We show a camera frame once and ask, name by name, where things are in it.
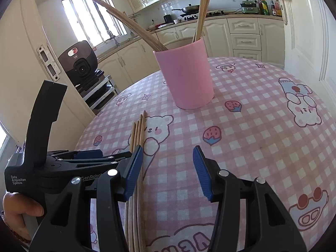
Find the drawer handle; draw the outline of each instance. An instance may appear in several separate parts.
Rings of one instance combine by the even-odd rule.
[[[118,61],[119,61],[120,65],[121,65],[121,67],[124,67],[123,64],[121,63],[121,60],[120,60],[119,57],[118,57]]]
[[[123,60],[123,57],[122,57],[122,56],[120,56],[120,58],[121,58],[121,60],[123,61],[124,65],[126,66],[126,64],[125,64],[125,61]]]

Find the human hand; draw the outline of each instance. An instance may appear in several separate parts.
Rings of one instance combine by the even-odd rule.
[[[18,235],[30,241],[28,230],[23,220],[22,214],[40,217],[44,214],[43,207],[33,199],[21,193],[7,192],[3,197],[4,218],[9,227]]]

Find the faucet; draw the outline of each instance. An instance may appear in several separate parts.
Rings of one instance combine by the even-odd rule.
[[[120,43],[118,43],[117,39],[115,38],[115,36],[112,34],[112,31],[111,30],[107,30],[106,31],[107,34],[110,36],[109,39],[114,39],[115,43],[116,43],[116,47],[119,47],[120,46]]]

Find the table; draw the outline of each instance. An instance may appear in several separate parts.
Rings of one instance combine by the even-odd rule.
[[[128,150],[132,123],[147,111],[143,211],[148,251],[196,252],[209,245],[217,204],[207,201],[199,185],[192,161],[196,145],[239,178],[265,178],[310,249],[336,210],[331,114],[308,86],[275,66],[230,57],[209,58],[209,66],[215,95],[206,106],[176,107],[158,71],[109,103],[85,129],[77,149],[101,149],[105,155]],[[92,219],[97,250],[95,228]],[[244,243],[240,230],[238,249]]]

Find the finger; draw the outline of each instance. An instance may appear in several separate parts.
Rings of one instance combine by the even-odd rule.
[[[21,193],[6,193],[3,198],[3,210],[7,215],[26,213],[40,217],[44,214],[44,209],[38,202]]]

